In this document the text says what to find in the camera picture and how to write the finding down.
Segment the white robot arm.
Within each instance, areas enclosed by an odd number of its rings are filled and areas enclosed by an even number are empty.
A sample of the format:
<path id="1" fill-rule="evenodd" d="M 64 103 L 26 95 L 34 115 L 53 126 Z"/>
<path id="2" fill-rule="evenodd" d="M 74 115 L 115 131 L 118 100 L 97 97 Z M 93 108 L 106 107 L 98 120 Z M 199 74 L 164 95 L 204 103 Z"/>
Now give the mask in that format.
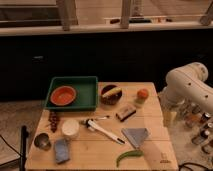
<path id="1" fill-rule="evenodd" d="M 158 94 L 163 122 L 169 127 L 174 113 L 184 116 L 198 108 L 213 115 L 213 87 L 205 83 L 207 67 L 193 62 L 170 70 L 166 75 L 166 86 Z"/>

